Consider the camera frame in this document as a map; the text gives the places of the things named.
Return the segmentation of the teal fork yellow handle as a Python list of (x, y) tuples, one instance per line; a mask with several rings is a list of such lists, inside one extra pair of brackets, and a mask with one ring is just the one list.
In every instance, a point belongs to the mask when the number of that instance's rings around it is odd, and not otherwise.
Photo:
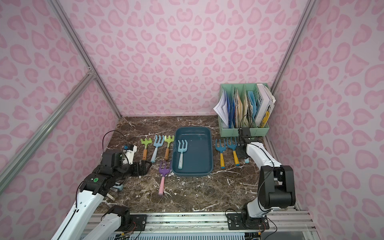
[(227, 147), (232, 150), (235, 165), (239, 166), (240, 162), (236, 152), (236, 148), (237, 148), (236, 138), (233, 138), (233, 137), (227, 138)]

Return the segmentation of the purple rake pink handle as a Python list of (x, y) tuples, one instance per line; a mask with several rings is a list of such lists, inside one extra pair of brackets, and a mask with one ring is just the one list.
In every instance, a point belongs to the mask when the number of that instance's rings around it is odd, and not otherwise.
[(164, 194), (164, 186), (165, 186), (165, 177), (171, 172), (172, 165), (167, 161), (162, 161), (159, 167), (159, 173), (162, 175), (160, 188), (159, 188), (159, 196)]

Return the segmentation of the green rake orange handle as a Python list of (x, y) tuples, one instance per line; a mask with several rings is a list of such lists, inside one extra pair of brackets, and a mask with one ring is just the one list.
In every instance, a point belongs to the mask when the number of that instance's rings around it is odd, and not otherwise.
[(148, 150), (147, 150), (147, 147), (149, 144), (152, 143), (152, 139), (149, 138), (145, 138), (145, 139), (141, 139), (141, 144), (144, 145), (144, 150), (143, 150), (143, 157), (142, 157), (142, 160), (143, 161), (146, 161), (147, 160), (147, 154), (148, 154)]

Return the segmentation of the teal rake yellow handle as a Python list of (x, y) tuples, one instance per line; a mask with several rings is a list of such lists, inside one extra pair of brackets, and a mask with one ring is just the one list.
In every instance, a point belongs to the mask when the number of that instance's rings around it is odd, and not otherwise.
[(220, 153), (220, 167), (225, 169), (224, 151), (227, 149), (226, 141), (221, 139), (215, 140), (215, 148)]

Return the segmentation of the light blue fork white handle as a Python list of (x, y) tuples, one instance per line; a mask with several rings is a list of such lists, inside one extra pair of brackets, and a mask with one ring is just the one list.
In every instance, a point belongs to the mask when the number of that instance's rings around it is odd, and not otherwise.
[(153, 155), (151, 157), (151, 163), (156, 162), (158, 149), (159, 149), (159, 147), (161, 147), (164, 144), (164, 141), (165, 141), (165, 136), (155, 135), (155, 140), (153, 142), (155, 150), (154, 150)]

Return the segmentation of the green rake wooden handle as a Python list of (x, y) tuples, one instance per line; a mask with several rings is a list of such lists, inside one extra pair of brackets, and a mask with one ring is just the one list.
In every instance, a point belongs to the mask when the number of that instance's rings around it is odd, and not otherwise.
[(169, 155), (170, 155), (170, 145), (172, 142), (174, 142), (175, 136), (165, 136), (164, 141), (167, 143), (167, 149), (165, 153), (165, 161), (169, 160)]

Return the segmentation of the pale teal rake white handle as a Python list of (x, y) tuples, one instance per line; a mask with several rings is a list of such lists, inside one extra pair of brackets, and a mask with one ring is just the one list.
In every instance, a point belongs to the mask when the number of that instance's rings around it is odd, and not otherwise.
[(180, 153), (178, 169), (180, 169), (180, 170), (183, 168), (184, 153), (187, 150), (188, 150), (188, 141), (187, 140), (178, 140), (178, 152)]

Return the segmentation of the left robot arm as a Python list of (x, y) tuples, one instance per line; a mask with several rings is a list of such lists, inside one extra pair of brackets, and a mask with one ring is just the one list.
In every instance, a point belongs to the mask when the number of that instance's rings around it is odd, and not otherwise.
[[(124, 163), (124, 152), (107, 150), (101, 163), (79, 184), (75, 202), (53, 236), (54, 240), (79, 240), (89, 220), (109, 191), (120, 180), (147, 174), (152, 163), (148, 161)], [(106, 240), (115, 232), (120, 239), (137, 237), (145, 231), (147, 215), (132, 215), (128, 207), (115, 205), (101, 218), (100, 223), (85, 236), (86, 240)]]

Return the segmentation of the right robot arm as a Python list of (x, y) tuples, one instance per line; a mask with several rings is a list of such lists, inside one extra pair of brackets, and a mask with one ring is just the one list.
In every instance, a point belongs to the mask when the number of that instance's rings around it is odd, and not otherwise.
[(262, 143), (254, 142), (249, 128), (239, 129), (239, 147), (260, 169), (257, 197), (245, 205), (245, 217), (259, 219), (274, 208), (294, 206), (296, 189), (292, 167), (275, 160)]

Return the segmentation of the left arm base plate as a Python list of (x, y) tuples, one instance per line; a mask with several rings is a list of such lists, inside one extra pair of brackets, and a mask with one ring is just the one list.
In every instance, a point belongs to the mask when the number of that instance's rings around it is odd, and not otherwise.
[(121, 216), (121, 225), (116, 230), (117, 232), (140, 232), (145, 231), (147, 224), (147, 215), (134, 214)]

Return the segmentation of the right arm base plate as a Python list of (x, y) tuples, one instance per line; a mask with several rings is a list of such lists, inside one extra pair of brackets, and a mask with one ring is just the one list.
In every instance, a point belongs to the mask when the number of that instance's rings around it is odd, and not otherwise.
[(255, 230), (265, 231), (270, 229), (266, 217), (251, 218), (247, 214), (225, 213), (229, 230)]

